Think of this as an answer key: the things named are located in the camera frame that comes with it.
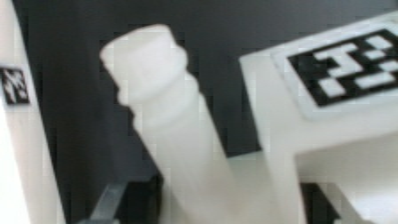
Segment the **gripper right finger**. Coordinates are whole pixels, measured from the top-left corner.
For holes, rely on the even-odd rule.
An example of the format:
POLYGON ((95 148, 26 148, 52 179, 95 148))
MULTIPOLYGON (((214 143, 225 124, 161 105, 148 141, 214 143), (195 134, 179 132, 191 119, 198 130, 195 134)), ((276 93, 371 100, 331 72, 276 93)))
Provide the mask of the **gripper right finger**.
POLYGON ((340 219, 337 211, 314 183, 299 184, 307 224, 333 224, 340 219))

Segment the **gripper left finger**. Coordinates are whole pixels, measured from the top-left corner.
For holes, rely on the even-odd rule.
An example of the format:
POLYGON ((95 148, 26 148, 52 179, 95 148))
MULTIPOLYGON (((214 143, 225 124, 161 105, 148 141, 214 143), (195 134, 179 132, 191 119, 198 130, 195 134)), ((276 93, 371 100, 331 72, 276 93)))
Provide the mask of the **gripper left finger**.
POLYGON ((90 216, 76 224, 157 224, 161 180, 111 183, 90 216))

